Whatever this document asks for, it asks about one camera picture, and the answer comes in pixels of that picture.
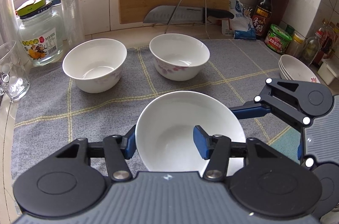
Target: white bowl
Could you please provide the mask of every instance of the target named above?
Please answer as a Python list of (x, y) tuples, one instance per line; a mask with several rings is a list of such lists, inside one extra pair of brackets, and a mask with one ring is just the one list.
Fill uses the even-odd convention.
[(297, 58), (290, 55), (282, 55), (280, 63), (291, 80), (320, 83), (311, 69)]
[[(193, 141), (200, 125), (209, 135), (222, 134), (245, 142), (235, 115), (216, 99), (193, 91), (176, 91), (151, 101), (142, 111), (135, 130), (136, 146), (149, 171), (199, 171), (208, 161)], [(227, 175), (243, 167), (243, 158), (230, 158)]]
[(100, 93), (109, 90), (120, 80), (126, 56), (126, 47), (121, 42), (96, 39), (84, 42), (68, 52), (62, 68), (81, 90)]
[(279, 72), (280, 72), (280, 76), (282, 79), (286, 79), (286, 80), (291, 80), (291, 78), (287, 75), (284, 67), (281, 65), (281, 62), (279, 61)]
[(182, 34), (163, 34), (150, 42), (156, 70), (173, 81), (195, 77), (210, 58), (210, 51), (200, 40)]

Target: yellow label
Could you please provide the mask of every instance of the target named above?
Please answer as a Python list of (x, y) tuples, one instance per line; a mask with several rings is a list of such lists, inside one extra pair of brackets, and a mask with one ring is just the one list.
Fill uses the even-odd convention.
[(264, 18), (268, 18), (268, 12), (265, 10), (260, 9), (259, 7), (257, 8), (257, 14), (261, 15)]

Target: knife block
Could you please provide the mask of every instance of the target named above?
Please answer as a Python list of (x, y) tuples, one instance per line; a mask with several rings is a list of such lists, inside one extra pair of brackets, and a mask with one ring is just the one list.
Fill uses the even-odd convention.
[(272, 15), (271, 15), (270, 23), (267, 26), (266, 31), (264, 32), (264, 36), (267, 35), (271, 24), (276, 24), (279, 26), (282, 20), (282, 17), (285, 14), (288, 4), (289, 4), (289, 0), (272, 0), (272, 6), (273, 6)]

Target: yellow lid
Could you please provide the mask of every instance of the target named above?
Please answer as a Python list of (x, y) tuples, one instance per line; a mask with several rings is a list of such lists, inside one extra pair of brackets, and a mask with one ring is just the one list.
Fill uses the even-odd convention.
[(301, 35), (299, 35), (298, 33), (294, 33), (293, 34), (293, 39), (296, 42), (299, 42), (299, 43), (303, 43), (304, 42), (304, 38)]
[(27, 15), (45, 4), (46, 0), (28, 0), (17, 9), (17, 13), (19, 16)]

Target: barcode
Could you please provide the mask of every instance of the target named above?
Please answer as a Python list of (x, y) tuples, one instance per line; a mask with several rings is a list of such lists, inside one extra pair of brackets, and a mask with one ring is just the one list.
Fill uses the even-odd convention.
[(51, 53), (54, 52), (55, 50), (57, 50), (56, 45), (53, 46), (50, 50), (48, 50), (48, 54), (51, 54)]

